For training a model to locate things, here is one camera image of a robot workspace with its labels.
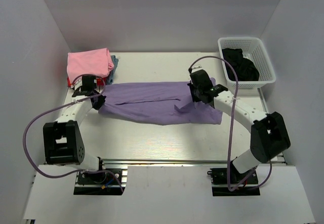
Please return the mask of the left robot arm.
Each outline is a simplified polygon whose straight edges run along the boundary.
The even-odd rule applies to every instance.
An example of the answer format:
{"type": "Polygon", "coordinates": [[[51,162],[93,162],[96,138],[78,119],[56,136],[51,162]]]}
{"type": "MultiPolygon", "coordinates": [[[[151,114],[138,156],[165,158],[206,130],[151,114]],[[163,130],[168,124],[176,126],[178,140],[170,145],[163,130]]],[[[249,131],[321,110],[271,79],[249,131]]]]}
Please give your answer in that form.
{"type": "Polygon", "coordinates": [[[87,113],[99,110],[105,102],[103,92],[97,91],[98,82],[104,80],[92,74],[78,76],[71,83],[70,102],[62,108],[60,116],[43,127],[46,162],[50,165],[71,165],[76,169],[102,170],[102,160],[86,152],[80,125],[87,113]]]}

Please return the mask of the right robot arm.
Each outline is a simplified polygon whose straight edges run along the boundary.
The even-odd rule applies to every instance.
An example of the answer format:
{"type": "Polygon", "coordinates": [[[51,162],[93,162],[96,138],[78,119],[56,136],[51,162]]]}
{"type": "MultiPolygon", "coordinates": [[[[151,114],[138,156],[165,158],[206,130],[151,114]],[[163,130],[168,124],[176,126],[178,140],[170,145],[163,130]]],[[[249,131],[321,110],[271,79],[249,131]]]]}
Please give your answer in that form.
{"type": "Polygon", "coordinates": [[[233,123],[239,122],[250,133],[249,148],[236,157],[228,159],[228,182],[239,183],[260,164],[268,163],[291,146],[282,115],[257,110],[240,101],[225,86],[216,84],[205,70],[190,74],[189,82],[175,86],[175,111],[181,124],[219,125],[222,115],[230,116],[230,134],[233,123]]]}

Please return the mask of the purple t shirt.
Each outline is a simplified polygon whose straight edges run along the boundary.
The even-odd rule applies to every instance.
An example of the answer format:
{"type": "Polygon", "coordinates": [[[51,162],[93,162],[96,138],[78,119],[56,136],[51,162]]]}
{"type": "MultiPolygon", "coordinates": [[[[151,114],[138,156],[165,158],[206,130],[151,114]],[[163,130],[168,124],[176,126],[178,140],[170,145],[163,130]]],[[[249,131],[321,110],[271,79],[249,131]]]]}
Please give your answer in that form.
{"type": "Polygon", "coordinates": [[[222,112],[203,102],[196,109],[179,113],[174,105],[191,98],[187,82],[121,83],[105,87],[104,105],[99,113],[137,123],[155,125],[212,124],[222,122],[222,112]]]}

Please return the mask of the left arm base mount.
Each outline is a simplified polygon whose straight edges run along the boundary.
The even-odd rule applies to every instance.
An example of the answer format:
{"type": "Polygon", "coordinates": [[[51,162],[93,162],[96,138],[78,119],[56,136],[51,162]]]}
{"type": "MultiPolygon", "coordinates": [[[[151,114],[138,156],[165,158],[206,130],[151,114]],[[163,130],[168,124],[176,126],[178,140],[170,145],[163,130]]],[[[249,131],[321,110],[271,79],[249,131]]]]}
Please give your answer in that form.
{"type": "Polygon", "coordinates": [[[76,196],[121,196],[127,184],[128,167],[125,165],[105,166],[110,173],[78,173],[73,194],[76,196]]]}

